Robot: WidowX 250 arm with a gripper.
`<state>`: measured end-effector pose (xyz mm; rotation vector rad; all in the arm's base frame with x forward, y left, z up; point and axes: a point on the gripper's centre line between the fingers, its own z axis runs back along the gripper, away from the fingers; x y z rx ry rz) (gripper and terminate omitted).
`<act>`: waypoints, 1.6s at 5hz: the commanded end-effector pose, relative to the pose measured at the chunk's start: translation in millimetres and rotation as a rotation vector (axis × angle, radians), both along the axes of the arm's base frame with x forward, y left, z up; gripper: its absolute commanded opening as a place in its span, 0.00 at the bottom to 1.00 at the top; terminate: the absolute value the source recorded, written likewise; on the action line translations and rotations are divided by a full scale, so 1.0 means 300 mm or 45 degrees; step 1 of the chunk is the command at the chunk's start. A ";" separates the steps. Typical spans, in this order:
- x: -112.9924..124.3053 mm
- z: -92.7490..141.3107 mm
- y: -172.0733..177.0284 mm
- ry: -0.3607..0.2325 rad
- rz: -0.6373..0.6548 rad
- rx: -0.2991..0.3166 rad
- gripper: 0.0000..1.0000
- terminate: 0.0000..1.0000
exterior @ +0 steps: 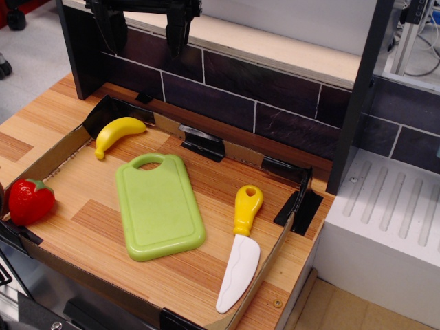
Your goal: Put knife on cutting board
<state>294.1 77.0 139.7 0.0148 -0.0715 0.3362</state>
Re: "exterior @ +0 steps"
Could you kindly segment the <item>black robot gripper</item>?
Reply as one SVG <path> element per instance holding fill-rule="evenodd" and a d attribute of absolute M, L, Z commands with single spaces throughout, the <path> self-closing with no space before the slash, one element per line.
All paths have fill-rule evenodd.
<path fill-rule="evenodd" d="M 187 13 L 184 15 L 167 15 L 166 39 L 172 58 L 180 56 L 188 43 L 192 17 L 201 15 L 201 1 L 85 1 L 85 7 L 93 11 L 104 42 L 114 54 L 120 54 L 127 44 L 127 23 L 123 12 L 166 14 L 173 7 L 185 9 Z"/>

